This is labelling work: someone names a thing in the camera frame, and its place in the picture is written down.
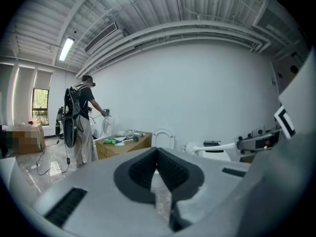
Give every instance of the beige pants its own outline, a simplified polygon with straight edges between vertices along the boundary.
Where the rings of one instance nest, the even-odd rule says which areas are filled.
[[[93,161],[93,141],[90,121],[82,116],[77,118],[77,139],[73,150],[77,168]]]

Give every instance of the green object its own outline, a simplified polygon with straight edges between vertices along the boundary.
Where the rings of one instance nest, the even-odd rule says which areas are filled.
[[[117,140],[115,139],[106,139],[103,144],[113,144],[113,145],[116,145],[117,144]]]

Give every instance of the person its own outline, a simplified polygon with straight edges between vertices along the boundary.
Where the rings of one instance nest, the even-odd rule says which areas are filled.
[[[2,157],[9,157],[8,148],[6,147],[6,137],[5,132],[2,130],[3,125],[3,117],[2,117],[2,93],[0,91],[0,150],[2,153]]]
[[[79,91],[79,105],[81,114],[77,117],[77,139],[74,144],[74,155],[77,168],[83,166],[85,163],[93,161],[93,141],[92,133],[88,115],[88,102],[97,109],[102,116],[107,113],[101,109],[99,104],[95,101],[91,88],[95,85],[91,76],[83,76],[82,83],[77,85],[75,89]]]

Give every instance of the air vent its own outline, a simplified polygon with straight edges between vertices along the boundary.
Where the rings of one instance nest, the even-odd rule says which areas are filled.
[[[118,29],[116,23],[109,25],[106,29],[104,29],[97,37],[95,37],[84,49],[86,53],[88,53],[97,43],[106,38],[108,35],[113,33]]]
[[[87,191],[72,188],[52,209],[45,218],[58,227],[62,227],[69,216],[82,201]]]

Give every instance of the black backpack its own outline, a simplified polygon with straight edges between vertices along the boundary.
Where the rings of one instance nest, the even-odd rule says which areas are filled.
[[[59,108],[57,113],[55,133],[57,136],[60,134],[59,121],[61,121],[64,128],[64,140],[69,148],[74,146],[77,138],[78,124],[76,118],[83,112],[79,103],[80,91],[83,88],[86,86],[78,85],[66,89],[64,106]]]

